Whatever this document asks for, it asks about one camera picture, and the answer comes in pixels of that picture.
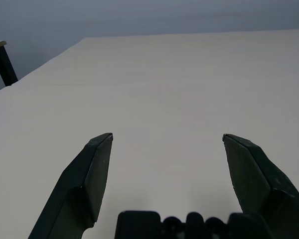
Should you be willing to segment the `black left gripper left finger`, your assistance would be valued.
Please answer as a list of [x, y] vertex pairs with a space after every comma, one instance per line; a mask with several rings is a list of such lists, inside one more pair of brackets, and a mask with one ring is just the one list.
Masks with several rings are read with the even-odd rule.
[[80, 239], [98, 220], [110, 162], [112, 133], [97, 136], [64, 169], [29, 238]]

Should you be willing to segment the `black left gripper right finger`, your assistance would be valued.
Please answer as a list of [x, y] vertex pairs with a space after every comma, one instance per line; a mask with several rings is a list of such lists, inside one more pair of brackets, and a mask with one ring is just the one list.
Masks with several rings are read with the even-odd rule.
[[222, 138], [243, 213], [260, 215], [276, 239], [299, 239], [299, 191], [263, 150], [232, 134]]

